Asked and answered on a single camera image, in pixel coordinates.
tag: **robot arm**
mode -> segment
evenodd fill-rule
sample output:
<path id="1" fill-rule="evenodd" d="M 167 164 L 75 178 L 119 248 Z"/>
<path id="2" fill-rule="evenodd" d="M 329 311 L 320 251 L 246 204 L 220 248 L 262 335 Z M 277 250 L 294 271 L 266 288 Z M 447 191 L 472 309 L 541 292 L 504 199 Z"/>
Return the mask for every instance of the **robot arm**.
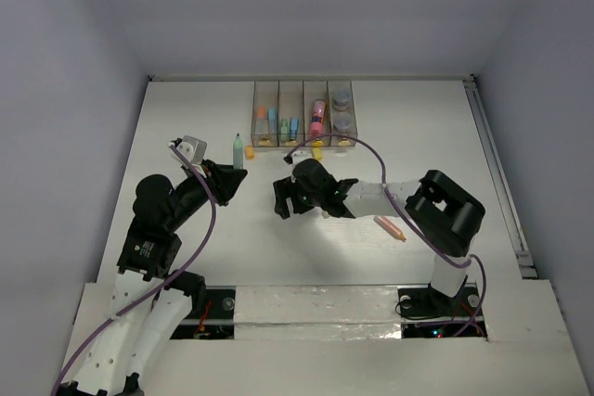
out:
<path id="1" fill-rule="evenodd" d="M 275 213 L 286 219 L 315 207 L 333 217 L 399 216 L 384 192 L 385 185 L 356 179 L 336 181 L 317 160 L 295 165 L 292 176 L 273 183 Z M 453 262 L 463 264 L 479 231 L 483 205 L 444 173 L 428 171 L 419 180 L 392 183 L 388 190 L 419 230 Z M 430 289 L 454 299 L 466 280 L 466 269 L 456 269 L 435 256 Z"/>
<path id="2" fill-rule="evenodd" d="M 185 136 L 173 142 L 204 176 L 218 205 L 226 206 L 247 175 L 245 170 L 203 160 L 206 143 Z M 120 312 L 169 277 L 181 240 L 175 231 L 208 200 L 200 181 L 185 169 L 187 179 L 174 187 L 163 175 L 151 175 L 136 187 L 135 217 L 117 262 L 118 275 L 109 314 Z M 201 308 L 204 278 L 183 272 L 157 299 L 146 299 L 114 317 L 86 352 L 84 362 L 59 396 L 140 396 L 143 377 L 173 331 L 193 309 Z"/>

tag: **white table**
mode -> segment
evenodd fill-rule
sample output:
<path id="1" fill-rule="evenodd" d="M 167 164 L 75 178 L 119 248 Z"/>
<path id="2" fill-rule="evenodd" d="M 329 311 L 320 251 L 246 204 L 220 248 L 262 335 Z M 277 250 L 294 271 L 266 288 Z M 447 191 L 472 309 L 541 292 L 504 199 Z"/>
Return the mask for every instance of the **white table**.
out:
<path id="1" fill-rule="evenodd" d="M 157 172 L 173 183 L 183 180 L 166 143 L 184 134 L 208 142 L 207 158 L 230 162 L 235 134 L 240 132 L 244 143 L 249 142 L 252 89 L 248 82 L 149 84 L 98 281 L 85 288 L 69 351 L 105 315 L 115 263 L 133 218 L 136 184 Z M 490 341 L 330 341 L 320 340 L 324 337 L 319 330 L 296 331 L 299 335 L 288 330 L 280 336 L 243 331 L 230 341 L 171 341 L 145 388 L 147 395 L 193 394 L 197 389 L 212 395 L 588 394 L 549 283 L 521 278 L 462 83 L 367 81 L 353 82 L 353 89 L 359 135 L 384 157 L 389 181 L 420 178 L 428 169 L 439 169 L 486 207 L 472 251 L 487 271 L 484 314 Z M 319 310 L 292 313 L 303 308 L 303 295 L 299 302 L 280 300 L 276 315 L 268 313 L 266 297 L 240 297 L 266 296 L 273 287 L 428 282 L 433 254 L 410 231 L 408 242 L 401 244 L 370 218 L 324 220 L 315 211 L 287 221 L 277 217 L 272 182 L 290 172 L 282 161 L 285 152 L 257 151 L 255 160 L 245 161 L 247 179 L 230 205 L 219 209 L 213 237 L 190 267 L 211 286 L 238 286 L 242 320 L 277 321 L 282 314 L 287 324 L 304 317 L 321 324 L 344 322 Z M 344 153 L 324 149 L 322 162 L 338 179 L 380 178 L 378 163 L 363 147 Z M 176 265 L 201 241 L 209 218 L 204 207 L 178 231 L 184 245 Z M 477 275 L 472 267 L 471 280 Z M 341 289 L 363 288 L 329 289 L 325 302 L 334 305 Z M 385 296 L 377 299 L 378 308 L 393 304 Z M 342 315 L 349 314 L 353 325 L 366 322 L 364 307 L 368 301 L 355 299 Z M 400 322 L 392 312 L 379 313 L 374 323 Z M 291 340 L 295 336 L 305 340 Z"/>

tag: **cable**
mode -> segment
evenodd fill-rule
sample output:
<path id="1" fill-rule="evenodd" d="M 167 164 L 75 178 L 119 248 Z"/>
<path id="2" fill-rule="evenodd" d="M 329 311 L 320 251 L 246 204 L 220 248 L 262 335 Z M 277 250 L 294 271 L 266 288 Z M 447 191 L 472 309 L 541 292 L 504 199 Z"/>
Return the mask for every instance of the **cable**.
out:
<path id="1" fill-rule="evenodd" d="M 298 144 L 297 146 L 295 146 L 287 155 L 287 157 L 290 157 L 293 153 L 295 153 L 295 151 L 303 146 L 305 146 L 308 143 L 311 143 L 312 141 L 316 141 L 319 138 L 324 138 L 324 137 L 339 137 L 342 139 L 348 139 L 350 141 L 355 141 L 357 143 L 359 143 L 361 146 L 366 147 L 374 156 L 375 158 L 377 158 L 377 160 L 380 162 L 380 167 L 381 167 L 381 184 L 383 185 L 383 191 L 386 194 L 386 197 L 388 198 L 388 200 L 390 201 L 390 204 L 392 204 L 392 207 L 394 208 L 394 210 L 396 211 L 396 213 L 398 214 L 398 216 L 400 218 L 402 218 L 402 220 L 404 220 L 404 222 L 407 224 L 408 227 L 410 227 L 410 229 L 412 230 L 412 232 L 414 232 L 429 248 L 432 249 L 433 252 L 435 252 L 435 254 L 437 254 L 442 260 L 444 260 L 447 264 L 449 264 L 450 266 L 456 268 L 456 269 L 466 269 L 468 268 L 471 263 L 472 260 L 475 260 L 479 267 L 481 268 L 481 275 L 483 277 L 483 291 L 481 292 L 481 298 L 479 299 L 479 303 L 476 306 L 476 309 L 474 311 L 474 313 L 472 314 L 472 316 L 468 319 L 468 321 L 462 326 L 461 329 L 459 329 L 458 331 L 456 331 L 456 333 L 454 333 L 454 335 L 452 336 L 453 338 L 459 336 L 462 332 L 464 332 L 464 330 L 466 328 L 468 328 L 468 326 L 470 324 L 474 324 L 474 320 L 476 319 L 477 315 L 479 314 L 479 312 L 481 311 L 481 308 L 483 306 L 483 301 L 484 301 L 484 296 L 486 294 L 486 272 L 484 271 L 484 266 L 483 266 L 483 262 L 481 262 L 481 259 L 479 259 L 475 254 L 471 254 L 468 258 L 467 261 L 465 261 L 464 263 L 456 263 L 453 260 L 451 260 L 449 257 L 447 257 L 444 253 L 442 253 L 432 242 L 431 240 L 429 240 L 429 238 L 427 238 L 420 230 L 419 228 L 413 223 L 413 221 L 408 218 L 408 215 L 405 211 L 403 211 L 400 206 L 398 205 L 398 203 L 396 202 L 396 200 L 392 197 L 392 194 L 390 193 L 390 190 L 388 188 L 388 184 L 386 181 L 386 176 L 387 176 L 387 172 L 386 172 L 386 164 L 383 161 L 383 159 L 381 158 L 380 154 L 377 152 L 377 150 L 375 148 L 373 148 L 372 146 L 370 146 L 368 143 L 355 138 L 353 136 L 349 136 L 346 134 L 319 134 L 316 137 L 313 138 L 309 138 L 306 139 L 305 141 L 303 141 L 302 143 Z M 450 321 L 450 322 L 443 322 L 443 325 L 449 325 L 450 323 L 456 323 L 454 321 Z"/>
<path id="2" fill-rule="evenodd" d="M 170 149 L 175 153 L 175 155 L 177 155 L 177 157 L 184 163 L 184 165 L 194 174 L 194 176 L 200 182 L 200 185 L 204 188 L 204 191 L 206 192 L 206 196 L 208 197 L 209 201 L 211 202 L 211 211 L 212 211 L 211 223 L 209 224 L 206 234 L 204 235 L 204 239 L 201 241 L 201 243 L 197 247 L 196 251 L 194 251 L 194 253 L 190 256 L 190 258 L 187 259 L 187 261 L 184 264 L 182 264 L 182 266 L 178 270 L 176 270 L 171 275 L 169 275 L 165 280 L 163 280 L 154 289 L 152 289 L 151 291 L 142 295 L 137 300 L 134 300 L 132 303 L 130 303 L 127 306 L 120 309 L 115 314 L 116 317 L 122 317 L 123 315 L 125 315 L 129 311 L 133 310 L 136 306 L 138 306 L 140 303 L 142 303 L 146 299 L 153 297 L 155 294 L 157 294 L 162 289 L 167 287 L 171 282 L 173 282 L 184 271 L 186 271 L 186 269 L 189 267 L 189 265 L 192 264 L 196 260 L 196 258 L 199 256 L 199 254 L 202 252 L 202 250 L 206 246 L 206 243 L 208 242 L 209 238 L 213 234 L 214 223 L 216 222 L 216 200 L 214 199 L 213 192 L 211 192 L 211 189 L 206 184 L 206 181 L 204 180 L 204 178 L 202 178 L 202 175 L 200 175 L 200 173 L 196 170 L 196 168 L 194 166 L 192 166 L 192 164 L 175 148 L 175 146 L 170 146 Z M 86 340 L 81 344 L 81 346 L 78 347 L 78 349 L 74 352 L 74 354 L 71 356 L 71 358 L 68 360 L 68 362 L 64 365 L 64 368 L 62 368 L 62 371 L 60 371 L 58 378 L 56 379 L 56 383 L 54 384 L 54 387 L 52 389 L 51 396 L 56 396 L 58 394 L 58 389 L 59 389 L 60 384 L 62 383 L 62 379 L 66 376 L 68 371 L 71 369 L 72 364 L 74 364 L 74 362 L 76 361 L 78 356 L 80 356 L 81 353 L 86 349 L 86 347 L 88 347 L 93 342 L 93 340 L 95 340 L 95 338 L 99 334 L 101 334 L 101 332 L 105 328 L 110 326 L 113 323 L 113 321 L 114 321 L 114 319 L 108 319 L 105 322 L 103 322 L 100 326 L 97 327 L 97 329 L 95 331 L 93 331 L 91 333 L 91 335 L 88 338 L 86 338 Z"/>

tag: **purple cord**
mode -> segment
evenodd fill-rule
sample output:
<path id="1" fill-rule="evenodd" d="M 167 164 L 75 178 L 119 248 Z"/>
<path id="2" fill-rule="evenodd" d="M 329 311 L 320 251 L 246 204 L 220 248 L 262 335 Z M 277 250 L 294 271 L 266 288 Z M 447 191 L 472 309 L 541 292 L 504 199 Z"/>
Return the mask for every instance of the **purple cord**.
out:
<path id="1" fill-rule="evenodd" d="M 194 176 L 200 182 L 200 185 L 204 188 L 204 191 L 206 192 L 206 196 L 208 197 L 209 201 L 211 202 L 211 211 L 212 211 L 212 213 L 211 213 L 211 223 L 208 226 L 208 230 L 206 231 L 206 235 L 204 236 L 204 239 L 202 240 L 202 242 L 200 243 L 200 245 L 198 246 L 198 248 L 196 249 L 196 251 L 191 255 L 191 257 L 189 259 L 187 259 L 187 261 L 178 270 L 176 270 L 173 274 L 169 275 L 169 277 L 167 277 L 165 280 L 163 280 L 154 289 L 152 289 L 149 292 L 147 292 L 146 294 L 142 295 L 137 300 L 134 300 L 132 303 L 128 304 L 128 306 L 125 306 L 122 309 L 120 309 L 115 314 L 117 317 L 122 317 L 123 315 L 125 315 L 129 311 L 133 310 L 136 306 L 138 306 L 140 303 L 142 303 L 146 299 L 149 299 L 149 298 L 153 297 L 155 294 L 157 294 L 163 288 L 167 287 L 171 282 L 173 282 L 184 271 L 186 271 L 186 269 L 189 267 L 189 265 L 192 264 L 196 260 L 196 257 L 198 257 L 199 254 L 202 252 L 202 250 L 206 246 L 206 243 L 208 242 L 209 238 L 213 234 L 214 223 L 216 222 L 216 200 L 214 199 L 213 192 L 211 192 L 211 189 L 206 184 L 206 181 L 204 180 L 204 178 L 202 178 L 202 175 L 175 148 L 175 146 L 171 146 L 170 149 L 186 165 L 186 167 L 194 174 Z M 80 356 L 81 353 L 84 351 L 84 349 L 86 349 L 86 347 L 88 347 L 91 344 L 91 342 L 93 342 L 93 340 L 95 340 L 95 338 L 99 334 L 101 334 L 101 332 L 105 328 L 107 328 L 108 326 L 110 326 L 112 323 L 113 323 L 113 319 L 108 319 L 105 322 L 103 322 L 100 326 L 97 327 L 97 329 L 95 331 L 93 331 L 93 333 L 91 333 L 91 335 L 88 338 L 86 338 L 86 340 L 81 344 L 81 346 L 78 347 L 78 349 L 74 352 L 74 354 L 71 356 L 71 358 L 68 360 L 68 362 L 64 365 L 64 368 L 62 368 L 62 371 L 60 371 L 60 373 L 58 375 L 58 378 L 56 379 L 56 383 L 54 384 L 54 387 L 52 389 L 51 396 L 56 396 L 58 394 L 58 389 L 59 389 L 60 384 L 62 383 L 62 379 L 66 376 L 66 374 L 68 373 L 68 370 L 71 369 L 72 364 L 74 364 L 74 361 L 76 361 L 76 359 L 78 358 L 78 356 Z"/>
<path id="2" fill-rule="evenodd" d="M 481 259 L 479 259 L 476 255 L 471 254 L 469 256 L 469 259 L 467 261 L 465 261 L 464 263 L 456 263 L 453 260 L 451 260 L 449 257 L 447 257 L 445 254 L 443 254 L 432 242 L 431 240 L 429 240 L 420 230 L 419 228 L 412 222 L 412 220 L 410 220 L 410 218 L 408 218 L 408 215 L 400 208 L 400 206 L 398 205 L 398 203 L 396 202 L 396 200 L 392 197 L 392 194 L 390 193 L 390 190 L 388 190 L 388 185 L 386 182 L 386 164 L 385 162 L 383 162 L 383 159 L 381 158 L 380 154 L 378 153 L 378 151 L 373 148 L 372 146 L 370 146 L 368 143 L 361 141 L 358 138 L 355 138 L 353 136 L 349 136 L 346 134 L 319 134 L 314 138 L 309 138 L 306 139 L 305 141 L 303 141 L 302 143 L 298 144 L 297 146 L 295 146 L 288 154 L 288 156 L 290 157 L 293 153 L 295 153 L 295 150 L 305 146 L 308 143 L 311 143 L 312 141 L 316 141 L 319 138 L 324 138 L 324 137 L 333 137 L 333 136 L 337 136 L 339 138 L 342 139 L 348 139 L 351 141 L 355 141 L 357 143 L 359 143 L 361 146 L 366 147 L 369 149 L 369 151 L 371 153 L 373 153 L 373 155 L 375 156 L 375 158 L 378 159 L 378 161 L 380 162 L 380 166 L 381 166 L 381 183 L 384 185 L 384 192 L 386 194 L 386 197 L 388 198 L 388 200 L 390 201 L 390 204 L 392 204 L 392 207 L 394 208 L 394 210 L 396 211 L 396 213 L 398 214 L 398 216 L 400 218 L 402 218 L 402 220 L 404 220 L 404 222 L 408 225 L 408 227 L 410 227 L 410 229 L 412 230 L 412 232 L 414 232 L 427 246 L 429 246 L 429 248 L 432 249 L 433 252 L 435 252 L 435 254 L 437 254 L 439 257 L 441 257 L 446 263 L 448 263 L 449 265 L 453 266 L 456 269 L 466 269 L 468 268 L 471 263 L 472 263 L 472 259 L 475 259 L 476 262 L 479 264 L 479 267 L 481 268 L 481 275 L 483 277 L 483 291 L 481 292 L 481 298 L 479 299 L 479 303 L 476 306 L 476 310 L 474 311 L 474 313 L 472 314 L 472 316 L 468 319 L 468 321 L 456 332 L 454 333 L 454 335 L 452 335 L 452 338 L 455 338 L 457 336 L 459 336 L 466 328 L 468 328 L 471 324 L 474 324 L 474 320 L 476 319 L 476 316 L 478 315 L 478 313 L 481 311 L 481 308 L 483 307 L 483 301 L 484 301 L 484 296 L 486 295 L 486 272 L 484 271 L 484 266 L 483 266 L 483 262 L 481 262 Z M 449 325 L 449 324 L 453 324 L 456 323 L 455 321 L 446 321 L 446 322 L 441 322 L 439 323 L 439 325 Z"/>

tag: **purple cable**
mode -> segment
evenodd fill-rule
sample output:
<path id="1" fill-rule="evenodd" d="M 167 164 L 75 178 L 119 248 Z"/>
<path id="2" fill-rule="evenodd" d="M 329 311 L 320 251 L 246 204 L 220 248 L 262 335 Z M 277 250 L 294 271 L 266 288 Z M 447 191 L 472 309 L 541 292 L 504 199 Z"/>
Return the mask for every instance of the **purple cable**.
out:
<path id="1" fill-rule="evenodd" d="M 476 310 L 474 311 L 474 313 L 472 314 L 472 316 L 468 319 L 468 321 L 456 332 L 454 333 L 454 335 L 452 335 L 453 338 L 457 337 L 460 335 L 460 333 L 462 333 L 466 328 L 468 328 L 471 324 L 474 324 L 474 320 L 476 319 L 476 316 L 478 315 L 478 313 L 481 311 L 481 308 L 483 307 L 483 301 L 484 301 L 484 296 L 486 295 L 486 272 L 484 271 L 484 266 L 483 266 L 483 262 L 481 262 L 481 259 L 479 259 L 476 255 L 471 254 L 469 256 L 469 259 L 467 261 L 465 261 L 464 263 L 456 263 L 453 260 L 451 260 L 449 257 L 447 257 L 445 254 L 443 254 L 432 242 L 431 240 L 429 240 L 429 238 L 427 238 L 420 230 L 419 228 L 412 222 L 412 220 L 410 220 L 410 218 L 408 218 L 408 215 L 400 208 L 400 206 L 398 205 L 398 203 L 396 202 L 396 200 L 392 197 L 392 194 L 390 193 L 390 190 L 388 189 L 388 185 L 386 182 L 386 164 L 385 162 L 383 162 L 383 159 L 381 158 L 380 154 L 378 153 L 378 151 L 373 148 L 372 146 L 370 146 L 368 143 L 361 141 L 358 138 L 355 138 L 353 136 L 349 136 L 346 134 L 319 134 L 314 138 L 309 138 L 306 139 L 305 141 L 303 141 L 302 143 L 298 144 L 297 146 L 295 146 L 287 156 L 291 156 L 293 153 L 295 153 L 295 150 L 305 146 L 308 143 L 311 143 L 312 141 L 316 141 L 319 138 L 324 138 L 324 137 L 339 137 L 342 139 L 348 139 L 351 141 L 355 141 L 357 143 L 359 143 L 361 146 L 366 147 L 369 149 L 369 151 L 371 153 L 373 153 L 373 155 L 375 156 L 375 158 L 378 159 L 378 161 L 380 162 L 380 167 L 381 167 L 381 183 L 383 184 L 384 188 L 384 193 L 386 194 L 386 197 L 388 198 L 388 200 L 390 201 L 390 204 L 392 204 L 392 207 L 394 208 L 394 210 L 396 211 L 396 213 L 398 214 L 398 216 L 400 218 L 402 218 L 402 220 L 407 224 L 408 227 L 410 227 L 410 229 L 412 230 L 412 232 L 414 232 L 429 248 L 432 249 L 433 252 L 435 252 L 435 254 L 437 254 L 439 257 L 441 257 L 446 263 L 448 263 L 450 266 L 453 266 L 456 269 L 466 269 L 468 268 L 471 263 L 472 263 L 472 259 L 475 259 L 476 262 L 479 264 L 479 267 L 481 268 L 481 275 L 483 276 L 483 291 L 481 292 L 481 298 L 479 299 L 479 303 L 476 306 Z M 446 321 L 446 322 L 441 322 L 439 324 L 435 323 L 435 325 L 449 325 L 449 324 L 453 324 L 456 323 L 455 321 Z"/>
<path id="2" fill-rule="evenodd" d="M 201 241 L 200 245 L 198 246 L 196 251 L 191 255 L 191 257 L 189 259 L 187 259 L 187 261 L 184 264 L 182 264 L 182 266 L 178 270 L 176 270 L 173 274 L 169 275 L 165 280 L 163 280 L 154 289 L 152 289 L 151 291 L 142 295 L 137 300 L 134 300 L 132 303 L 128 304 L 128 306 L 125 306 L 122 309 L 120 309 L 115 314 L 117 317 L 122 317 L 123 315 L 125 315 L 129 311 L 133 310 L 136 306 L 138 306 L 140 303 L 142 303 L 146 299 L 153 297 L 155 294 L 157 294 L 163 288 L 167 287 L 171 282 L 173 282 L 184 271 L 186 271 L 186 269 L 189 267 L 189 265 L 192 264 L 196 260 L 196 258 L 199 256 L 199 254 L 202 252 L 202 250 L 206 246 L 206 243 L 208 242 L 209 238 L 213 234 L 214 223 L 216 222 L 216 200 L 214 199 L 213 192 L 211 192 L 211 189 L 208 187 L 208 185 L 206 184 L 206 181 L 204 180 L 204 178 L 202 178 L 202 175 L 196 170 L 196 168 L 194 166 L 192 166 L 192 164 L 174 146 L 171 146 L 170 149 L 175 153 L 175 155 L 177 155 L 177 157 L 184 163 L 184 165 L 194 174 L 194 176 L 200 182 L 200 185 L 204 188 L 204 191 L 206 192 L 206 196 L 208 197 L 209 201 L 211 202 L 211 211 L 212 211 L 211 223 L 208 226 L 208 230 L 206 231 L 206 235 L 204 236 L 204 239 Z M 56 379 L 56 383 L 54 384 L 54 387 L 52 389 L 51 396 L 56 396 L 58 394 L 58 389 L 59 389 L 60 384 L 62 383 L 62 379 L 66 376 L 66 374 L 68 373 L 68 370 L 71 369 L 72 364 L 74 364 L 74 361 L 76 361 L 78 356 L 80 356 L 81 353 L 86 349 L 86 347 L 88 347 L 93 342 L 93 340 L 95 340 L 95 338 L 99 334 L 101 334 L 101 332 L 105 328 L 110 326 L 112 323 L 113 323 L 113 319 L 108 319 L 105 322 L 103 322 L 100 326 L 97 327 L 97 329 L 95 331 L 93 331 L 91 333 L 91 335 L 88 338 L 86 338 L 86 340 L 81 344 L 81 346 L 78 347 L 78 349 L 74 352 L 74 354 L 71 356 L 71 358 L 68 360 L 68 362 L 64 365 L 64 368 L 62 368 L 62 371 L 60 371 L 58 378 Z"/>

